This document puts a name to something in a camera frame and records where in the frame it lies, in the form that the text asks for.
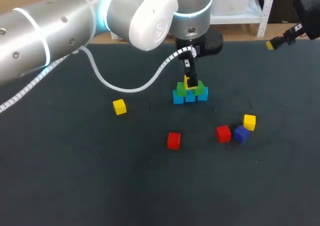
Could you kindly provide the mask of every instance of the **light blue cube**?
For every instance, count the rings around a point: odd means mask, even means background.
[[[173,104],[183,104],[185,102],[184,97],[179,97],[177,95],[177,90],[173,90]]]
[[[207,101],[209,96],[209,90],[208,87],[204,88],[204,94],[198,96],[198,101]]]
[[[193,90],[186,91],[185,102],[196,102],[196,96]]]

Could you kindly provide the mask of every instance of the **white coiled cable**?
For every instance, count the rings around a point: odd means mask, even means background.
[[[197,52],[193,47],[184,47],[181,48],[180,50],[174,52],[173,54],[171,54],[159,67],[159,69],[157,70],[157,72],[154,74],[154,76],[143,86],[139,87],[139,88],[135,88],[135,89],[123,89],[123,88],[119,88],[116,87],[114,85],[111,85],[110,83],[108,83],[100,74],[97,65],[95,63],[94,57],[92,55],[92,53],[85,47],[81,48],[80,50],[84,51],[90,62],[92,65],[92,68],[96,74],[96,76],[98,77],[98,79],[107,87],[115,90],[115,91],[119,91],[119,92],[124,92],[124,93],[135,93],[135,92],[141,92],[145,89],[147,89],[153,82],[155,82],[155,80],[158,78],[158,76],[160,75],[160,73],[162,72],[162,70],[174,59],[176,58],[178,55],[190,51],[192,56],[195,58],[197,56]],[[68,56],[62,57],[56,61],[54,61],[53,63],[51,63],[49,66],[47,66],[39,75],[37,75],[29,84],[27,84],[21,91],[19,91],[15,96],[13,96],[11,99],[9,99],[8,101],[6,101],[5,103],[0,105],[0,113],[4,112],[6,109],[8,109],[9,107],[13,106],[15,103],[17,103],[22,97],[24,97],[33,87],[36,86],[36,84],[38,84],[46,75],[48,75],[57,65],[59,65],[63,60],[65,60]]]
[[[22,97],[24,97],[36,84],[38,84],[46,75],[48,75],[57,65],[59,65],[65,58],[62,57],[49,66],[47,66],[39,75],[37,75],[28,85],[26,85],[21,91],[19,91],[14,97],[0,105],[0,113],[4,112],[9,107],[17,103]]]
[[[110,84],[109,82],[107,82],[100,74],[99,72],[99,69],[97,68],[97,65],[95,63],[95,59],[92,55],[92,53],[87,49],[87,48],[81,48],[82,51],[84,51],[89,60],[90,60],[90,63],[92,65],[92,68],[94,70],[94,73],[96,74],[96,76],[98,77],[98,79],[107,87],[115,90],[115,91],[118,91],[118,92],[124,92],[124,93],[136,93],[136,92],[141,92],[145,89],[147,89],[149,86],[151,86],[151,84],[153,82],[155,82],[155,80],[158,78],[158,76],[160,75],[160,73],[162,72],[162,70],[166,67],[166,65],[168,65],[174,58],[176,58],[178,55],[184,53],[184,52],[187,52],[187,51],[190,51],[192,53],[192,56],[195,58],[197,56],[197,52],[196,50],[193,48],[193,47],[184,47],[184,48],[181,48],[180,50],[174,52],[173,54],[171,54],[162,64],[161,66],[159,67],[159,69],[157,70],[157,72],[154,74],[154,76],[146,83],[144,84],[143,86],[139,87],[139,88],[135,88],[135,89],[124,89],[124,88],[120,88],[120,87],[116,87],[112,84]]]

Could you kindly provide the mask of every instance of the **green cube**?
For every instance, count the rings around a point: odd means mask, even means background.
[[[201,96],[205,93],[205,86],[202,81],[198,81],[198,86],[194,90],[196,96]]]
[[[178,85],[176,87],[176,94],[178,95],[178,97],[187,96],[187,90],[185,89],[185,84],[183,82],[178,82]]]

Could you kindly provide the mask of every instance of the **white shelf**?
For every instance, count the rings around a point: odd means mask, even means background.
[[[211,25],[220,24],[254,24],[262,20],[262,10],[257,0],[249,0],[244,14],[230,16],[211,15]]]

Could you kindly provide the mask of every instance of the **white robot arm segment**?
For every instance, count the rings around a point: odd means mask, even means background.
[[[145,51],[159,46],[167,33],[196,39],[209,28],[211,3],[44,0],[14,9],[0,15],[0,85],[77,51],[104,32],[112,31]]]

